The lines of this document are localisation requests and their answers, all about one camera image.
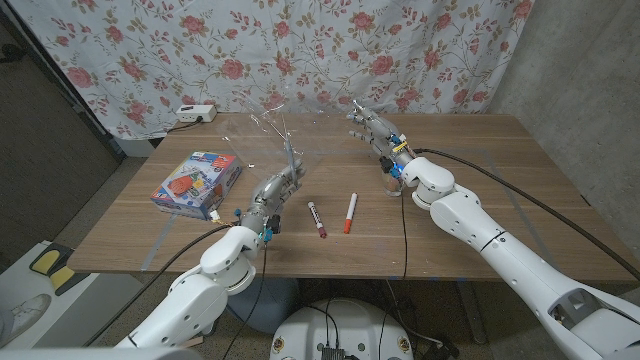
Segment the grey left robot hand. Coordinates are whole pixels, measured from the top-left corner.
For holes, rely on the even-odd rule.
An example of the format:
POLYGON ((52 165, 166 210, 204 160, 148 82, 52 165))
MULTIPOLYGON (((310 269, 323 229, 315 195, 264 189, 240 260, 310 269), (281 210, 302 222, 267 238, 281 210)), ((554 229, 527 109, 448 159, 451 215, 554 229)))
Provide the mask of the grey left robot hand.
POLYGON ((305 173, 302 160, 295 159, 293 167, 287 166, 263 180, 254 188, 239 225, 260 233, 272 216, 281 214, 285 202, 301 187, 305 173))

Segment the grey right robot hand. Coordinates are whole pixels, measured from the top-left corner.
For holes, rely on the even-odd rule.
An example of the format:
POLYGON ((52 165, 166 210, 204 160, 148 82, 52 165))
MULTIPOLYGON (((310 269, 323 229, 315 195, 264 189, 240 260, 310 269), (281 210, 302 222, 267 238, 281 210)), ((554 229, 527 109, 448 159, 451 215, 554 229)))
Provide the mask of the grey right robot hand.
POLYGON ((362 131, 350 130, 349 135, 370 144, 377 155, 388 158, 400 172, 416 158, 406 137, 391 121, 360 105, 356 100, 353 101, 353 109, 347 114, 347 118, 363 128, 362 131))

